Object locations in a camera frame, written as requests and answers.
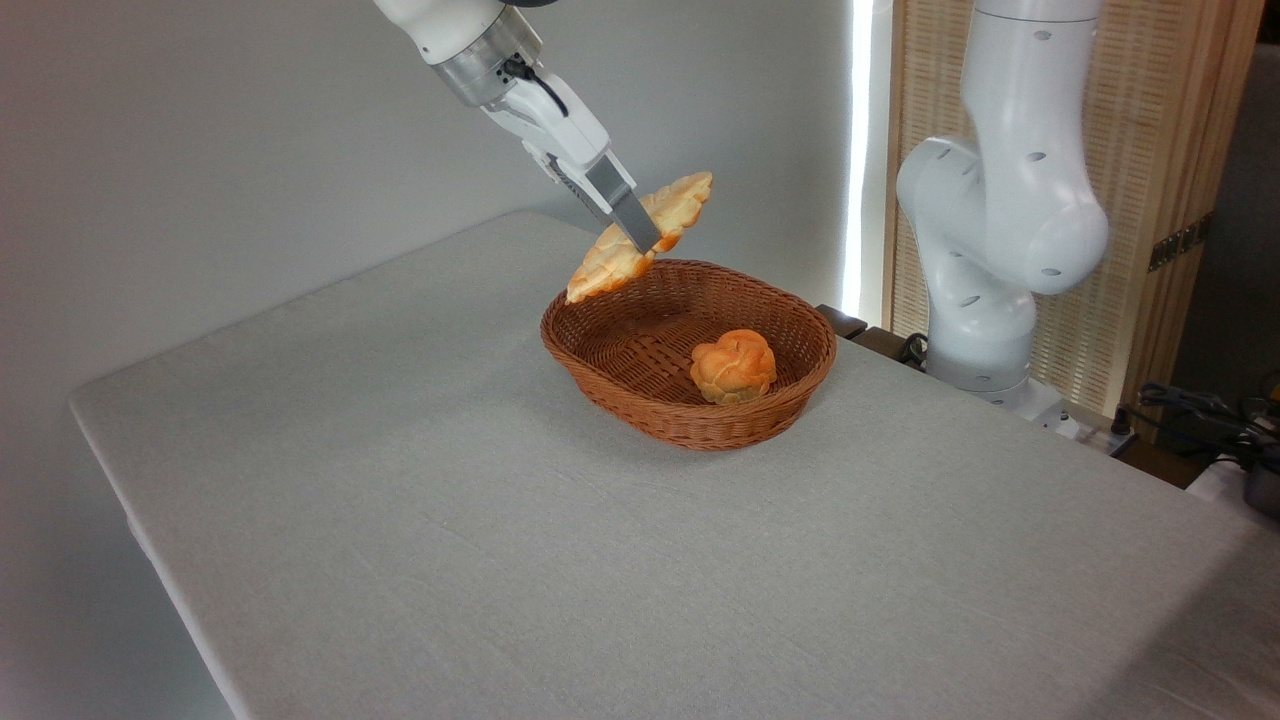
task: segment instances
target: white tablecloth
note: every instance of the white tablecloth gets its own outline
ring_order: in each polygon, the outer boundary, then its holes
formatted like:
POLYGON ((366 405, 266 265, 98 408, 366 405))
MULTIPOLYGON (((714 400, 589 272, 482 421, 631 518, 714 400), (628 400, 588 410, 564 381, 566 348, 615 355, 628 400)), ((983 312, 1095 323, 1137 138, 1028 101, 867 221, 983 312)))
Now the white tablecloth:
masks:
POLYGON ((841 341, 782 436, 590 405, 507 215, 90 383, 76 416, 236 712, 1251 717, 1280 543, 841 341))

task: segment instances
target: bread roll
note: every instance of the bread roll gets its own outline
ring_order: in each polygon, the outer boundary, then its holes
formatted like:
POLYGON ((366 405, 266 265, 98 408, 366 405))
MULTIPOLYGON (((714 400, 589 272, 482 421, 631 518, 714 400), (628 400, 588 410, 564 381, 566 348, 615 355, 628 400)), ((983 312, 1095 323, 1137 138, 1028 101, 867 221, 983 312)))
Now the bread roll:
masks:
POLYGON ((662 233, 658 243, 641 255, 618 225, 609 225, 586 251, 582 265, 570 278, 564 302, 580 302, 612 292, 643 275, 653 264, 654 256, 675 247, 685 234, 685 228, 698 222, 703 204, 710 195, 712 174, 696 173, 641 197, 640 204, 662 233))
POLYGON ((703 397, 717 405, 755 400, 778 379, 773 350, 760 333, 730 331, 694 348, 689 375, 703 397))

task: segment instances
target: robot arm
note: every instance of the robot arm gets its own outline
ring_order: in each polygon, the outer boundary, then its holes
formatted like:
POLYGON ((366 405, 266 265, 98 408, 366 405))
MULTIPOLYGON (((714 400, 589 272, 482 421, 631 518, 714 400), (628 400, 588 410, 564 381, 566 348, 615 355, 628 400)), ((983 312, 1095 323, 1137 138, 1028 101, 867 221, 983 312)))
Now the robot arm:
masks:
POLYGON ((1052 427, 1056 391, 1029 378, 1036 301, 1101 260, 1107 219, 1080 131, 1102 0, 975 0, 963 97, 978 142, 932 137, 899 200, 929 288, 931 375, 1052 427))
POLYGON ((609 150, 609 133, 564 81, 543 69, 541 40, 512 6, 554 0, 374 1, 465 105, 520 137, 602 223, 617 223, 640 252, 658 242, 635 179, 609 150))

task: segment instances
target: white wall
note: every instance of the white wall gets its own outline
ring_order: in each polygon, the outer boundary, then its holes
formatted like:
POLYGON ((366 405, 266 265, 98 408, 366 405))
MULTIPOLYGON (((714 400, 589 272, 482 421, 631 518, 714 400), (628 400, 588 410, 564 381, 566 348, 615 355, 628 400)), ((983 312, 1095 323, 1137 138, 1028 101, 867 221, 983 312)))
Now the white wall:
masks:
MULTIPOLYGON (((641 190, 716 173, 682 255, 836 304, 846 12, 529 17, 641 190)), ((68 391, 507 210, 590 217, 364 0, 0 0, 0 716, 225 716, 68 391)))
POLYGON ((858 0, 854 4, 855 27, 860 28, 855 42, 855 73, 852 99, 854 163, 856 204, 850 205, 850 217, 860 218, 851 224, 852 245, 859 250, 859 263, 846 266, 844 288, 845 313, 856 315, 872 325, 879 325, 884 316, 884 204, 888 183, 897 177, 897 168, 888 167, 888 110, 891 72, 893 65, 893 0, 858 0), (858 192, 856 179, 861 179, 858 192))

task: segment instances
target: brown basket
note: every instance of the brown basket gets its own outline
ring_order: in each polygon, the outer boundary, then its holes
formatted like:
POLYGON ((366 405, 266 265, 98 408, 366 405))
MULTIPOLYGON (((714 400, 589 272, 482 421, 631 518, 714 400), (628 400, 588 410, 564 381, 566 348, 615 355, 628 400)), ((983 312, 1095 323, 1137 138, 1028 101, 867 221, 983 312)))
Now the brown basket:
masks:
POLYGON ((836 360, 831 327, 806 302, 698 260, 658 260, 621 290, 573 305, 561 292, 541 332, 593 402, 694 450, 746 447, 790 428, 836 360), (689 377, 690 354, 737 328, 769 342, 778 380, 750 402, 712 405, 689 377))

